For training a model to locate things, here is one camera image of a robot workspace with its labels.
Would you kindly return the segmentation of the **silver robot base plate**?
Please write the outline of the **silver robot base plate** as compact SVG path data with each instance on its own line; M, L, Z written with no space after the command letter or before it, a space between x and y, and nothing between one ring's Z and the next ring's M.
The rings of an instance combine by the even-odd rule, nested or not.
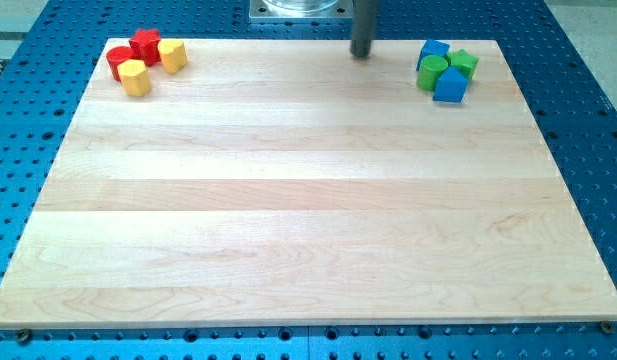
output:
M249 18L254 20L351 18L353 12L353 0L251 0L249 2Z

